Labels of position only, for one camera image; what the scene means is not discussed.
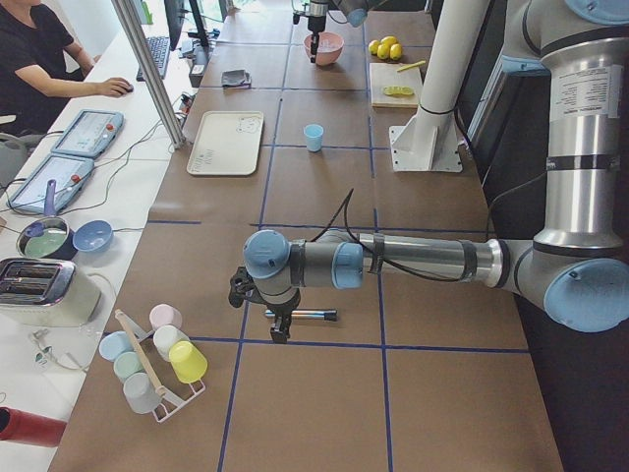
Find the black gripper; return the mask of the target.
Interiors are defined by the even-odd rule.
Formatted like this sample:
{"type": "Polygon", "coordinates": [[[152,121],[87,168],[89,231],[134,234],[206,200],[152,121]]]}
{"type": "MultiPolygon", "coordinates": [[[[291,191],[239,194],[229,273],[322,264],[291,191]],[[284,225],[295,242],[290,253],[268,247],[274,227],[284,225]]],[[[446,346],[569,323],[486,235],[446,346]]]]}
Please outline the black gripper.
{"type": "Polygon", "coordinates": [[[270,327],[269,333],[274,343],[284,343],[285,337],[291,337],[290,327],[292,324],[292,313],[301,303],[301,293],[299,289],[289,289],[281,294],[268,294],[259,292],[263,304],[276,316],[270,327]]]}
{"type": "Polygon", "coordinates": [[[319,34],[325,31],[325,16],[309,16],[308,30],[312,33],[309,37],[311,40],[309,46],[310,61],[315,63],[315,54],[318,52],[319,34]]]}

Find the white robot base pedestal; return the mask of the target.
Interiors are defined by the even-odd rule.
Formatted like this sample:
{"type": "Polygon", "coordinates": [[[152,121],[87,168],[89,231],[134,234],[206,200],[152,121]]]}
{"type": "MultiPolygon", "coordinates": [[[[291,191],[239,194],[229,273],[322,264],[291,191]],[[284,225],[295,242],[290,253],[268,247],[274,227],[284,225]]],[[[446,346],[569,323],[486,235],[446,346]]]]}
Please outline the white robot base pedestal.
{"type": "Polygon", "coordinates": [[[389,128],[396,172],[460,172],[455,109],[488,0],[443,3],[416,114],[389,128]]]}

